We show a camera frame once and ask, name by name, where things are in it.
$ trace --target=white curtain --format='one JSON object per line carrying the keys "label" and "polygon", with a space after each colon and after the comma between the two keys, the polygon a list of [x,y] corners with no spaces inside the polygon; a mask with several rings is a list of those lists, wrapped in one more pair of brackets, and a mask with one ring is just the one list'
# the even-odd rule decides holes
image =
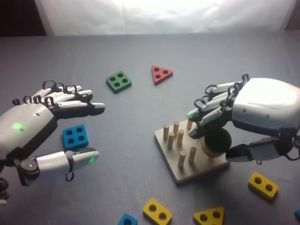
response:
{"label": "white curtain", "polygon": [[48,35],[161,34],[285,27],[296,0],[35,0]]}

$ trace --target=green square block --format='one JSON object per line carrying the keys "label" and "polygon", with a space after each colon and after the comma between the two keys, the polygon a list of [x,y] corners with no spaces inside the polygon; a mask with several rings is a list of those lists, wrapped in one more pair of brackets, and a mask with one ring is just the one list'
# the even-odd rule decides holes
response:
{"label": "green square block", "polygon": [[114,93],[118,93],[131,86],[131,80],[123,71],[107,77],[106,83]]}

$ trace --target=yellow block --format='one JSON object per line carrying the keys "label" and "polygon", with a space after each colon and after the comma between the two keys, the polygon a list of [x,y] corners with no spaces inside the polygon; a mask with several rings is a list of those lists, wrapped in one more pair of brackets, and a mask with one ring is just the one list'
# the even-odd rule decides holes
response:
{"label": "yellow block", "polygon": [[172,213],[154,199],[150,199],[142,211],[157,225],[167,225],[172,219]]}
{"label": "yellow block", "polygon": [[248,185],[269,200],[275,197],[278,190],[276,184],[257,172],[252,175],[248,181]]}
{"label": "yellow block", "polygon": [[194,214],[194,220],[200,225],[222,225],[224,207],[218,207]]}

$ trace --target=yellow triangle block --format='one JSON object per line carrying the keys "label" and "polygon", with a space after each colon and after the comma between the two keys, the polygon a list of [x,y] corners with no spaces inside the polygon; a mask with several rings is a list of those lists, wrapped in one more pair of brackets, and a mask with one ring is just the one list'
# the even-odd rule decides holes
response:
{"label": "yellow triangle block", "polygon": [[224,207],[214,208],[194,214],[194,220],[200,225],[222,225]]}

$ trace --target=wooden peg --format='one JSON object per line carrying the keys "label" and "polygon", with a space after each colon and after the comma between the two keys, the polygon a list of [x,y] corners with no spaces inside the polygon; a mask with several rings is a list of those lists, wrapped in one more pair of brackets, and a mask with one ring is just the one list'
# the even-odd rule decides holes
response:
{"label": "wooden peg", "polygon": [[173,133],[175,134],[175,137],[176,137],[177,134],[178,134],[178,129],[179,129],[179,122],[178,122],[178,121],[175,121],[175,122],[174,122],[174,126],[173,126]]}
{"label": "wooden peg", "polygon": [[169,125],[164,125],[164,140],[167,140],[169,136]]}
{"label": "wooden peg", "polygon": [[189,152],[189,157],[188,157],[188,163],[193,163],[195,159],[195,154],[196,154],[196,148],[192,147],[190,152]]}
{"label": "wooden peg", "polygon": [[190,130],[192,128],[193,122],[191,120],[187,121],[187,129]]}
{"label": "wooden peg", "polygon": [[183,135],[184,135],[184,130],[179,130],[178,131],[178,138],[177,138],[177,144],[178,145],[182,145],[182,139],[183,139]]}
{"label": "wooden peg", "polygon": [[174,141],[175,134],[173,132],[169,133],[169,140],[168,140],[168,148],[171,149],[173,147],[173,141]]}
{"label": "wooden peg", "polygon": [[185,151],[181,151],[180,155],[179,155],[179,160],[178,160],[178,167],[179,168],[183,167],[183,163],[184,163],[185,158],[186,158],[186,152]]}

